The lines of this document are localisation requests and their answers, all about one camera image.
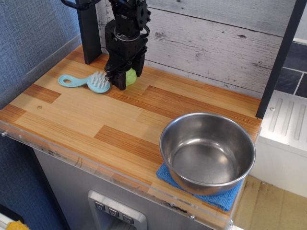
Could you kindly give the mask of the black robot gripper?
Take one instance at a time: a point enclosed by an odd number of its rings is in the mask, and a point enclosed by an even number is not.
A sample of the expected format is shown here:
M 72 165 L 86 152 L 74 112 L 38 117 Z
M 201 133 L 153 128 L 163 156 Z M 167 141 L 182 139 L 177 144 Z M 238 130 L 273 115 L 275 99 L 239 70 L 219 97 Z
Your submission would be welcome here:
M 141 34 L 137 29 L 132 37 L 128 37 L 116 28 L 116 20 L 111 20 L 105 26 L 106 49 L 109 59 L 105 65 L 106 78 L 121 91 L 126 89 L 126 71 L 131 68 L 141 76 L 148 34 Z

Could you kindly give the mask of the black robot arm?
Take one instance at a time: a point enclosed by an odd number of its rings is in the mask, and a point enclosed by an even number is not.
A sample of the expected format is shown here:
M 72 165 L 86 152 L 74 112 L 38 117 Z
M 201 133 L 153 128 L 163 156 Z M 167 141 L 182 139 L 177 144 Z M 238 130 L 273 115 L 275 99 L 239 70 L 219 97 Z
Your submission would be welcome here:
M 132 69 L 142 74 L 146 43 L 150 33 L 146 25 L 151 12 L 144 0 L 112 0 L 114 19 L 105 26 L 105 43 L 109 59 L 105 66 L 110 83 L 126 89 L 126 75 Z

